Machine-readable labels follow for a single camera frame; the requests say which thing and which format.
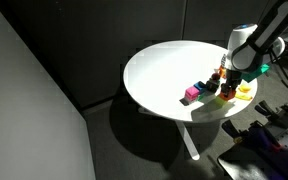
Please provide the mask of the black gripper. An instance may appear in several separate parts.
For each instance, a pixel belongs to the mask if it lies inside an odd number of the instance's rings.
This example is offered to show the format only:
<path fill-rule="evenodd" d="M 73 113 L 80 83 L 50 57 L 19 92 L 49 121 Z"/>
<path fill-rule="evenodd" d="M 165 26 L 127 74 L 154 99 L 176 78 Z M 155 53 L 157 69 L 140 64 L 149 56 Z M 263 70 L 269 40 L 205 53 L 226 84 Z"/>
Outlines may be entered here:
<path fill-rule="evenodd" d="M 224 96 L 228 96 L 230 92 L 231 98 L 235 97 L 237 93 L 238 85 L 241 83 L 241 75 L 242 73 L 239 71 L 234 71 L 234 70 L 226 71 L 226 83 L 223 83 L 221 85 L 221 93 Z"/>

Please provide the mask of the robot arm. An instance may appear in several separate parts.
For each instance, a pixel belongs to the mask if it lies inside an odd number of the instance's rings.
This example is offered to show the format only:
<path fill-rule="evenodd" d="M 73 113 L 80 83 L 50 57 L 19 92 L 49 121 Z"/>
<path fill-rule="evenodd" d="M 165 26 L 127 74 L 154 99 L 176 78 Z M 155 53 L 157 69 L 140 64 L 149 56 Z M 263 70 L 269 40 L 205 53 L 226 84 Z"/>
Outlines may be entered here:
<path fill-rule="evenodd" d="M 265 56 L 287 28 L 288 0 L 278 0 L 259 24 L 240 25 L 232 30 L 224 65 L 226 82 L 221 85 L 222 96 L 234 96 L 242 74 L 253 73 L 265 64 Z"/>

